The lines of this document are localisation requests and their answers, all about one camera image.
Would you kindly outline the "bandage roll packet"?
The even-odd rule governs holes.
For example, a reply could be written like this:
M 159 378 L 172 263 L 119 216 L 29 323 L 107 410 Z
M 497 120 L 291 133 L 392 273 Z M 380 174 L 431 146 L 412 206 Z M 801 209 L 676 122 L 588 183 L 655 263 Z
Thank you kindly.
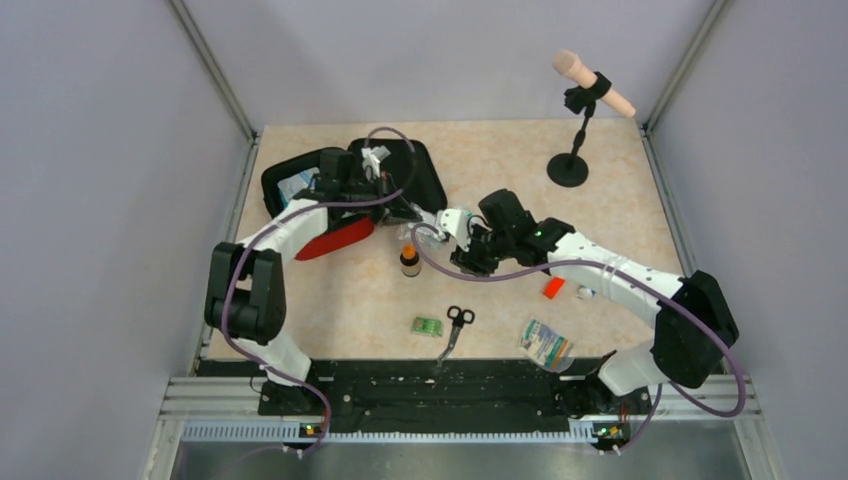
M 573 365 L 573 347 L 569 339 L 538 319 L 527 322 L 517 342 L 525 358 L 551 373 L 563 373 Z

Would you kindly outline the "blue gauze packet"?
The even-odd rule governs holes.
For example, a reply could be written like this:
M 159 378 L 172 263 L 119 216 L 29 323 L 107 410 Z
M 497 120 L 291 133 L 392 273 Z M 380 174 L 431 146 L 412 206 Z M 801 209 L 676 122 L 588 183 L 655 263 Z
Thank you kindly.
M 298 192 L 309 188 L 313 184 L 313 177 L 318 173 L 318 168 L 310 168 L 279 180 L 277 190 L 282 208 L 285 209 Z

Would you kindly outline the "clear bag wipe sachets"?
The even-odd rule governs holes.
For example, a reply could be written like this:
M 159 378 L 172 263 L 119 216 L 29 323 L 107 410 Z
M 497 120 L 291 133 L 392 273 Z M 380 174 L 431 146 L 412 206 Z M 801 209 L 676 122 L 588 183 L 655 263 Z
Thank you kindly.
M 440 233 L 426 223 L 409 222 L 402 224 L 397 229 L 397 240 L 401 246 L 413 244 L 416 240 L 418 245 L 428 251 L 434 251 L 443 245 Z

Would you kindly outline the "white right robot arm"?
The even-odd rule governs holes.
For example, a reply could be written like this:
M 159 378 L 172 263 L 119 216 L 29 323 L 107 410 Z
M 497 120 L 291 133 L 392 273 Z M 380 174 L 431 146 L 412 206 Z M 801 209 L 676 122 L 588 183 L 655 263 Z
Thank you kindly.
M 617 351 L 586 385 L 589 404 L 612 412 L 627 394 L 670 381 L 700 387 L 739 331 L 718 281 L 708 273 L 663 272 L 616 254 L 555 219 L 534 219 L 516 194 L 501 189 L 479 203 L 481 219 L 463 209 L 437 214 L 441 235 L 456 242 L 452 264 L 489 279 L 505 260 L 593 290 L 644 321 L 652 340 Z

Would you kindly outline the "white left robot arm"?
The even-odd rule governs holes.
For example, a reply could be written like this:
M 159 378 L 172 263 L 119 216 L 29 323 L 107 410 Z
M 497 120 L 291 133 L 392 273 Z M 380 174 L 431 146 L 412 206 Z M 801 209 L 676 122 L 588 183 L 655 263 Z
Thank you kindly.
M 312 361 L 285 332 L 285 266 L 358 243 L 382 222 L 420 219 L 417 207 L 433 188 L 446 203 L 427 149 L 418 141 L 324 147 L 287 159 L 260 176 L 270 221 L 211 254 L 204 306 L 207 325 L 283 388 L 297 413 L 319 404 L 307 376 Z

